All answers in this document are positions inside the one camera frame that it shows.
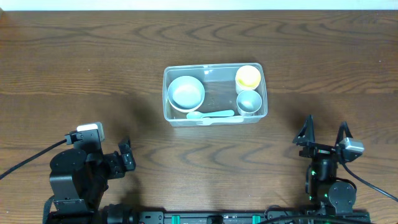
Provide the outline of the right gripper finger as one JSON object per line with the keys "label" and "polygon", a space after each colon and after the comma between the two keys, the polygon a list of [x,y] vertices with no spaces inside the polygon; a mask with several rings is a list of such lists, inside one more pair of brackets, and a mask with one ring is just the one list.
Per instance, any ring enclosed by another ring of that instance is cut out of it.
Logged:
{"label": "right gripper finger", "polygon": [[292,142],[298,146],[310,146],[315,142],[313,116],[311,114],[307,116],[302,129]]}
{"label": "right gripper finger", "polygon": [[353,138],[351,131],[349,130],[348,123],[346,121],[340,124],[338,134],[336,137],[335,145],[339,144],[345,138]]}

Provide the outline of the grey cup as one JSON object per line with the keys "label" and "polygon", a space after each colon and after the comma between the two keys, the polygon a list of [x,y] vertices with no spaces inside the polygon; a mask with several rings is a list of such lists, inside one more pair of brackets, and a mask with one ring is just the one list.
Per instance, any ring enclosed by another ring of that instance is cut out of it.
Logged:
{"label": "grey cup", "polygon": [[236,104],[241,116],[251,116],[261,109],[262,98],[254,90],[244,90],[237,96]]}

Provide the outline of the white cup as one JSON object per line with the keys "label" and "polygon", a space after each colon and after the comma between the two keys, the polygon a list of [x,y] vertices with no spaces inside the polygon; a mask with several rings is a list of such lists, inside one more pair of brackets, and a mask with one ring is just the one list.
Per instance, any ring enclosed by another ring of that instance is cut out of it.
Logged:
{"label": "white cup", "polygon": [[251,88],[246,87],[239,82],[236,82],[236,93],[240,94],[242,91],[251,90]]}

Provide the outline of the yellow cup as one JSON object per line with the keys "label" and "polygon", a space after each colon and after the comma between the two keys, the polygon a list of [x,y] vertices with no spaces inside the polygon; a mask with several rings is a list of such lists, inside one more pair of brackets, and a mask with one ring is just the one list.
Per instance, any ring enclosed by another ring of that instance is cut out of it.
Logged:
{"label": "yellow cup", "polygon": [[240,67],[235,76],[235,82],[239,82],[240,84],[251,88],[251,90],[255,90],[259,86],[261,79],[260,71],[252,65]]}

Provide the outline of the pale green plastic spoon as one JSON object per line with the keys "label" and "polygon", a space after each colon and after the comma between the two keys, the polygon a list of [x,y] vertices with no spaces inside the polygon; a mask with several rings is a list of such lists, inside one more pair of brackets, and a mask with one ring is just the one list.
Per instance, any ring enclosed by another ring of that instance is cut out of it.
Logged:
{"label": "pale green plastic spoon", "polygon": [[202,113],[199,111],[192,111],[187,114],[187,119],[202,119],[211,117],[230,117],[234,116],[233,110],[214,111],[209,113]]}

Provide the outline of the grey bowl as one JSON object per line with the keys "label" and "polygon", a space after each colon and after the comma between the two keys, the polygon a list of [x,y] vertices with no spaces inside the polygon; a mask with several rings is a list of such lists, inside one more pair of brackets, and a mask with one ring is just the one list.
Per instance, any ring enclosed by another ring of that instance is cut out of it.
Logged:
{"label": "grey bowl", "polygon": [[195,77],[178,77],[169,85],[167,98],[170,104],[180,108],[193,108],[203,104],[205,88],[202,82]]}

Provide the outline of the white plastic fork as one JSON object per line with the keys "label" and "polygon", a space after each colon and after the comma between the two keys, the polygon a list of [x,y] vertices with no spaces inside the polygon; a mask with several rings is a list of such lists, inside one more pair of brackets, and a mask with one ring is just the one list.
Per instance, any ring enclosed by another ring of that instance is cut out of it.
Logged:
{"label": "white plastic fork", "polygon": [[225,124],[225,123],[242,123],[244,121],[243,116],[230,116],[230,117],[220,117],[220,118],[203,118],[201,121],[197,122],[199,126],[211,126],[213,124]]}

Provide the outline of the white bowl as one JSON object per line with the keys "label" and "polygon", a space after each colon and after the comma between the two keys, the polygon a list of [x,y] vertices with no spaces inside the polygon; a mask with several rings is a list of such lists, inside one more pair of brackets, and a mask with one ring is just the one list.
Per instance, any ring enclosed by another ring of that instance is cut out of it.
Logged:
{"label": "white bowl", "polygon": [[193,107],[193,108],[180,108],[179,106],[175,106],[175,105],[173,105],[173,104],[170,104],[170,105],[171,105],[175,110],[177,110],[177,111],[179,111],[179,112],[182,112],[182,113],[190,113],[190,112],[193,112],[193,111],[199,109],[199,107],[201,106],[201,105],[197,105],[196,107]]}

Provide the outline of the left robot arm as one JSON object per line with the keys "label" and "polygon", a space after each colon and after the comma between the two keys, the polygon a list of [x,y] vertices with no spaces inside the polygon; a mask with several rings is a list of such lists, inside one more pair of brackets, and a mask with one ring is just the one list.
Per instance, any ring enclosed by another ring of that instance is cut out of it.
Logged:
{"label": "left robot arm", "polygon": [[105,154],[103,125],[82,124],[65,135],[72,148],[58,153],[51,161],[49,177],[53,190],[44,206],[44,223],[138,223],[136,212],[123,204],[100,208],[111,179],[134,171],[131,140],[125,137],[118,150]]}

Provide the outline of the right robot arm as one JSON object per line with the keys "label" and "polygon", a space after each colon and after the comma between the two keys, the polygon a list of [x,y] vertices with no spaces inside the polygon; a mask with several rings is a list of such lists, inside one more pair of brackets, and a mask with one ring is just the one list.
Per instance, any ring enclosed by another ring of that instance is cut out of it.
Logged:
{"label": "right robot arm", "polygon": [[293,140],[301,146],[300,157],[312,161],[307,169],[305,192],[318,210],[317,215],[345,216],[353,214],[356,186],[349,180],[337,177],[338,146],[315,142],[313,116],[305,119],[303,128]]}

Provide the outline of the clear plastic container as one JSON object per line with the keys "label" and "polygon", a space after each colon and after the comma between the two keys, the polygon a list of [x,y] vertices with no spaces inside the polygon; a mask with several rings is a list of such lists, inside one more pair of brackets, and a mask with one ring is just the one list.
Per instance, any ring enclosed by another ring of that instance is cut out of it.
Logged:
{"label": "clear plastic container", "polygon": [[191,76],[202,82],[205,88],[205,99],[199,109],[202,113],[214,111],[233,110],[234,116],[241,116],[237,110],[235,76],[237,70],[245,65],[256,67],[261,73],[261,82],[254,90],[258,92],[262,98],[262,106],[259,111],[251,116],[243,116],[242,123],[225,123],[228,124],[250,124],[260,121],[268,113],[267,90],[262,66],[258,63],[221,63],[207,65],[181,65],[171,66],[164,70],[163,78],[163,111],[164,118],[174,127],[199,126],[198,121],[202,119],[187,119],[188,113],[182,113],[175,110],[167,98],[167,89],[171,82],[178,77]]}

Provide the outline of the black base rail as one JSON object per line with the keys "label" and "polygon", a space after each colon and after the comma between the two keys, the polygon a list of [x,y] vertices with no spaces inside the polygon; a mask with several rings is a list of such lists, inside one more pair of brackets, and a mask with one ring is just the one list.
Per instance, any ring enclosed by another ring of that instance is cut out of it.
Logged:
{"label": "black base rail", "polygon": [[331,216],[311,210],[273,205],[265,211],[167,212],[135,211],[127,205],[108,205],[101,211],[102,223],[137,224],[230,224],[230,223],[371,223],[368,212]]}

